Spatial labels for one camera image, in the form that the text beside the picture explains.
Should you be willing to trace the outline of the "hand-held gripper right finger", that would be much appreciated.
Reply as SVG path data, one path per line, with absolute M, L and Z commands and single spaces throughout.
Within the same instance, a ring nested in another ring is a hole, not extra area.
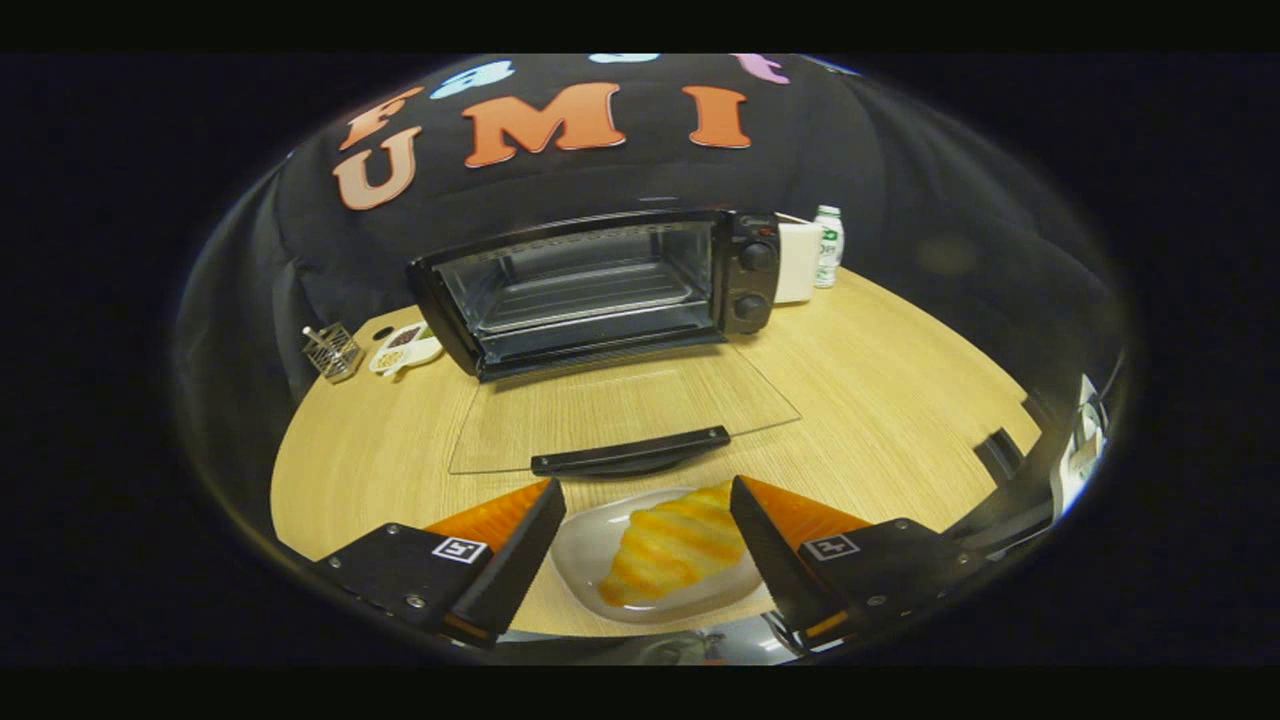
M 913 519 L 867 521 L 745 475 L 731 482 L 730 511 L 785 634 L 806 652 L 886 641 L 991 569 Z

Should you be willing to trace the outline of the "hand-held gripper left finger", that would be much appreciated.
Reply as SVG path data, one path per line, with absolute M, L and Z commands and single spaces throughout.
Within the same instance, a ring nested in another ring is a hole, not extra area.
M 425 635 L 492 650 L 566 515 L 554 478 L 425 528 L 385 523 L 314 561 L 329 585 Z

